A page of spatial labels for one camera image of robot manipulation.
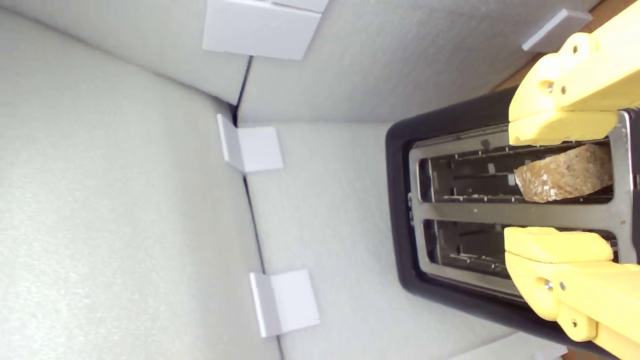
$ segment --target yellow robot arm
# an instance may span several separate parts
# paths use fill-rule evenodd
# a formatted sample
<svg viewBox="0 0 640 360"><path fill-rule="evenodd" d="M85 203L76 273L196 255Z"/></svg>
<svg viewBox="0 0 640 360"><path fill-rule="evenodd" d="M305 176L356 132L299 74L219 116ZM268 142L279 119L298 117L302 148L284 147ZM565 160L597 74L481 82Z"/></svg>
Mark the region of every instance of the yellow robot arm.
<svg viewBox="0 0 640 360"><path fill-rule="evenodd" d="M640 265L612 262L594 233L508 227L504 239L509 275L540 317L575 341L640 358Z"/></svg>
<svg viewBox="0 0 640 360"><path fill-rule="evenodd" d="M640 2L542 57L511 101L509 142L554 145L607 136L617 110L640 105L639 41Z"/></svg>

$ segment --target white plastic bracket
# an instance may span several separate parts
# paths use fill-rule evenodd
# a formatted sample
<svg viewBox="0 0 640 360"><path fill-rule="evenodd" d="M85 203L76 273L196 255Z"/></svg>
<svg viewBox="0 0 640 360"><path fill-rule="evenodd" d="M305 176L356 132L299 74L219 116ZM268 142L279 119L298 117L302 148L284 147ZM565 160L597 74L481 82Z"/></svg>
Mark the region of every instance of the white plastic bracket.
<svg viewBox="0 0 640 360"><path fill-rule="evenodd" d="M240 172L246 174L284 167L274 127L238 129L222 114L218 114L218 128L225 161Z"/></svg>
<svg viewBox="0 0 640 360"><path fill-rule="evenodd" d="M205 50L301 60L328 0L208 0Z"/></svg>
<svg viewBox="0 0 640 360"><path fill-rule="evenodd" d="M255 312L263 338L320 323L309 271L279 275L249 274Z"/></svg>
<svg viewBox="0 0 640 360"><path fill-rule="evenodd" d="M585 26L593 17L588 12L562 9L535 35L522 44L524 51L554 53L566 39Z"/></svg>

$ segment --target bread slice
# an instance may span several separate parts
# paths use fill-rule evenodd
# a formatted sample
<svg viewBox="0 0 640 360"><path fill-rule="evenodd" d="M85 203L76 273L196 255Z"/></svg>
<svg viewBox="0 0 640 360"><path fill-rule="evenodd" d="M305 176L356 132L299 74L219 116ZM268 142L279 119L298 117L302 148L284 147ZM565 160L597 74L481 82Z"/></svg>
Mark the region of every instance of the bread slice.
<svg viewBox="0 0 640 360"><path fill-rule="evenodd" d="M613 184L611 151L587 144L515 170L525 200L547 202L583 196Z"/></svg>

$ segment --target wooden surface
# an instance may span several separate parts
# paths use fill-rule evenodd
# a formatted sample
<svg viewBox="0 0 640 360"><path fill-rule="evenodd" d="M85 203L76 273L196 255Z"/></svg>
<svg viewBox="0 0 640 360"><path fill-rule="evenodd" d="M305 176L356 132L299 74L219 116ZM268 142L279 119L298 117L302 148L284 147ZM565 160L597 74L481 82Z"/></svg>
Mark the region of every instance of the wooden surface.
<svg viewBox="0 0 640 360"><path fill-rule="evenodd" d="M562 355L563 360L607 360L606 357L594 355L590 352L578 351L569 348L569 352Z"/></svg>
<svg viewBox="0 0 640 360"><path fill-rule="evenodd" d="M599 28L605 22L611 20L614 16L619 14L622 10L629 7L629 5L633 4L636 0L603 0L598 3L593 9L591 9L591 14L593 15L593 20L586 24L580 32L583 33L592 33L595 29ZM527 75L531 67L545 54L536 54L528 63L526 63L520 70L516 71L513 75L508 77L506 80L498 84L492 91L502 90L505 88L510 88L512 86L517 86L522 82L524 77Z"/></svg>

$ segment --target toaster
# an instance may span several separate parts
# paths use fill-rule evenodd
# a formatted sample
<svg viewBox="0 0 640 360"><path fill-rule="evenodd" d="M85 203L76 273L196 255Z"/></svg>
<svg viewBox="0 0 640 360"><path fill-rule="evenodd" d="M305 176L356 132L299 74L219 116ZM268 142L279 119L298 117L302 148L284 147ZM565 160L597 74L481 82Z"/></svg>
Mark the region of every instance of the toaster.
<svg viewBox="0 0 640 360"><path fill-rule="evenodd" d="M390 216L401 284L421 297L592 352L533 312L506 270L503 229L543 226L589 231L614 260L638 263L640 174L636 110L618 112L607 138L550 146L511 146L508 108L515 89L489 94L394 124L387 133ZM597 143L611 151L614 183L583 197L532 203L514 169Z"/></svg>

